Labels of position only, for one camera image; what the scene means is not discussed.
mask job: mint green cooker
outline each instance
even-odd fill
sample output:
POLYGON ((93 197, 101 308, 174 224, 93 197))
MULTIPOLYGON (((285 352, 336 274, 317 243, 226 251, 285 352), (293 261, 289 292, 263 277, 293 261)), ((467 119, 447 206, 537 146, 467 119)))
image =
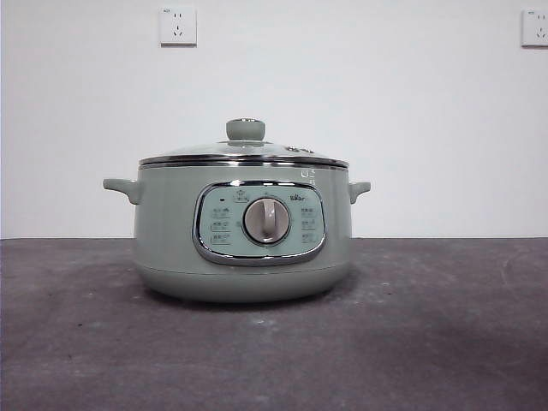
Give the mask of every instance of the mint green cooker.
POLYGON ((140 161, 138 180, 103 186, 136 205, 134 260, 167 295, 285 300, 331 288, 350 267, 350 205, 370 190, 348 164, 263 141, 242 118, 226 141, 140 161))

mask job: electrical socket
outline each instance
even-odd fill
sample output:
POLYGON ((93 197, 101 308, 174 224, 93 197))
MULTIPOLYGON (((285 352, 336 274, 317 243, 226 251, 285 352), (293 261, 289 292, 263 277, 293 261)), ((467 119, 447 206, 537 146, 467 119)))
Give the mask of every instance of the electrical socket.
POLYGON ((196 45, 196 8, 162 7, 160 10, 161 45, 196 45))
POLYGON ((548 10, 521 12, 521 45, 548 47, 548 10))

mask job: stainless steel rim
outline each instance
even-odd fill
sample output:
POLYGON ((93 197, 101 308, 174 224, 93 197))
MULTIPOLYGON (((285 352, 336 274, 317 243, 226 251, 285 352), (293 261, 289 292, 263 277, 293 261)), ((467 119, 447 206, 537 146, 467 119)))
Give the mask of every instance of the stainless steel rim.
POLYGON ((312 167, 316 169, 347 169, 348 163, 330 158, 275 157, 275 156, 165 156, 145 158, 139 161, 140 169, 155 167, 184 167, 190 165, 207 166, 286 166, 312 167))
POLYGON ((241 117, 241 118, 235 118, 234 120, 228 120, 228 122, 262 122, 262 121, 257 120, 256 118, 241 117))

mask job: cooker base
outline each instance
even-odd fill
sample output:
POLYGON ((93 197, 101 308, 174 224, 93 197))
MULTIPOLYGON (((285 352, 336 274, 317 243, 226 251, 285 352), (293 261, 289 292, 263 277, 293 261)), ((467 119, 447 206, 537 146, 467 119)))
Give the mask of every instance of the cooker base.
POLYGON ((349 264, 273 274, 189 274, 138 265, 146 286, 177 298, 209 302, 280 301, 330 289, 348 274, 349 264))

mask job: rotary dial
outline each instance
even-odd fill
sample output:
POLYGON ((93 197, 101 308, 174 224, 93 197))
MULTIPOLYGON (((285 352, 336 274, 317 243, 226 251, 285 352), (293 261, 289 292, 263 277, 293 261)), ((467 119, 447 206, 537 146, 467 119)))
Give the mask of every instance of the rotary dial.
POLYGON ((255 200, 244 215, 246 232, 256 242, 273 244, 283 239, 289 230, 289 212, 280 201, 255 200))

